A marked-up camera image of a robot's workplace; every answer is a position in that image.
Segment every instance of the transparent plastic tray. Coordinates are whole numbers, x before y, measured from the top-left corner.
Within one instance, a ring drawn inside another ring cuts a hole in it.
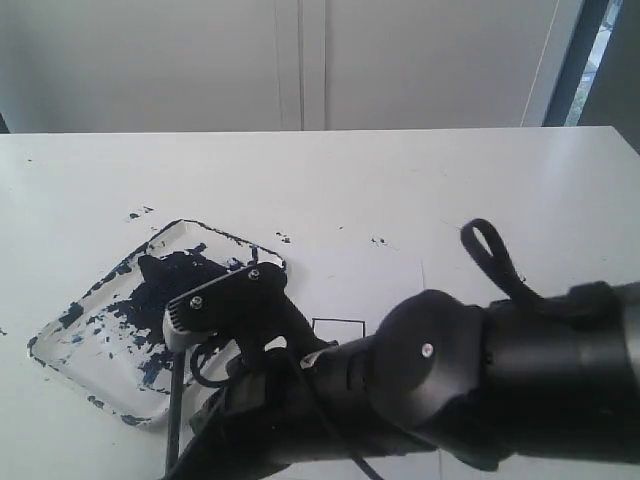
[[[155,422],[169,408],[172,354],[162,337],[166,303],[254,261],[285,269],[273,251],[197,221],[172,222],[47,324],[29,341],[29,355],[123,422]],[[186,386],[192,383],[185,372]]]

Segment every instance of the screw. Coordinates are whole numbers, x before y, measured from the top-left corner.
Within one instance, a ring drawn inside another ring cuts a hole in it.
[[[433,355],[433,345],[430,343],[422,345],[422,356],[424,358],[429,358],[431,355]]]
[[[189,306],[194,310],[200,310],[202,308],[203,303],[204,301],[202,300],[202,297],[195,296],[189,302]]]

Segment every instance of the white wall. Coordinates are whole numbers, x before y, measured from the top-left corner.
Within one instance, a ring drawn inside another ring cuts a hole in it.
[[[14,132],[540,125],[581,2],[0,0],[0,111]]]

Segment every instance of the white table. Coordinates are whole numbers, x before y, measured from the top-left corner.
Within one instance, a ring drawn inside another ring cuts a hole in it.
[[[486,304],[500,292],[459,244],[465,221],[494,222],[543,294],[638,280],[639,185],[640,158],[611,128],[0,136],[2,477],[161,476],[163,431],[114,421],[49,381],[25,347],[152,227],[196,218],[285,255],[276,231],[308,247],[378,248],[380,236],[422,258],[427,285]],[[155,211],[129,221],[143,205]],[[485,476],[447,454],[381,468]],[[639,474],[512,459],[493,478]]]

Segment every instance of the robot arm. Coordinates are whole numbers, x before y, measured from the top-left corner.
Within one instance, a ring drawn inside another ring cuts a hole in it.
[[[170,302],[170,348],[188,335],[234,339],[241,355],[165,479],[258,479],[340,458],[377,479],[364,457],[438,448],[489,471],[513,454],[640,463],[640,285],[544,299],[488,222],[465,226],[462,240],[509,300],[483,309],[427,290],[341,346],[313,335],[269,264]],[[287,347],[265,352],[277,336]]]

